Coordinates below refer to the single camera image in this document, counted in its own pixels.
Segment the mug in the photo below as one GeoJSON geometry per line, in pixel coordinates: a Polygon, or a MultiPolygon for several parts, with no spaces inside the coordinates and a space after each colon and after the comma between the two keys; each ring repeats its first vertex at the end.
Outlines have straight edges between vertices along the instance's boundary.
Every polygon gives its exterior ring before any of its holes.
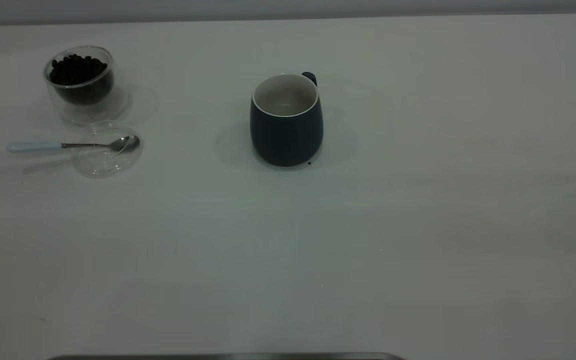
{"type": "Polygon", "coordinates": [[[322,145],[324,121],[317,78],[282,73],[259,84],[250,100],[250,137],[256,152],[274,166],[296,166],[322,145]]]}

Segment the light blue spoon handle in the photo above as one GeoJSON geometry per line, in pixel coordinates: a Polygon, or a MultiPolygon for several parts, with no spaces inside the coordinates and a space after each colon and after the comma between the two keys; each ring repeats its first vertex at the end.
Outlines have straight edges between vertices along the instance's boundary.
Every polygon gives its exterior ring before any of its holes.
{"type": "Polygon", "coordinates": [[[60,142],[13,142],[6,146],[10,153],[29,153],[31,151],[60,150],[60,142]]]}

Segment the white table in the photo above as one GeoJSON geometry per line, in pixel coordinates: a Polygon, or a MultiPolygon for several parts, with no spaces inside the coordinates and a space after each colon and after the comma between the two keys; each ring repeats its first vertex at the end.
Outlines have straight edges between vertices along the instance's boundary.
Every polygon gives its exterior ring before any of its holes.
{"type": "Polygon", "coordinates": [[[0,360],[384,351],[576,359],[576,14],[0,27],[0,360]],[[94,180],[41,69],[110,50],[144,137],[94,180]],[[311,71],[323,150],[252,153],[311,71]]]}

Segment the metal spoon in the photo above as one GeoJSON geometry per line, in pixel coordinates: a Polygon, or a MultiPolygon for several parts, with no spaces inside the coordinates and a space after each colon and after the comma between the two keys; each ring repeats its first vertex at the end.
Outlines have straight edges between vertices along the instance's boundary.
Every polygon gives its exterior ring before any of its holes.
{"type": "Polygon", "coordinates": [[[70,148],[108,148],[112,151],[133,151],[139,144],[138,136],[124,136],[108,145],[102,143],[61,143],[61,142],[13,142],[6,146],[10,153],[29,153],[31,151],[59,150],[70,148]]]}

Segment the mug handle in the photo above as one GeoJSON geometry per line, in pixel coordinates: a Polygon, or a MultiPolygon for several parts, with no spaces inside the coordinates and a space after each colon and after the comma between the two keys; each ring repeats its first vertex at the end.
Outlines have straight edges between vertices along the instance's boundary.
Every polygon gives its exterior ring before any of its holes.
{"type": "Polygon", "coordinates": [[[306,71],[302,72],[301,75],[304,75],[306,78],[310,79],[315,84],[315,86],[317,86],[317,77],[314,73],[306,71]]]}

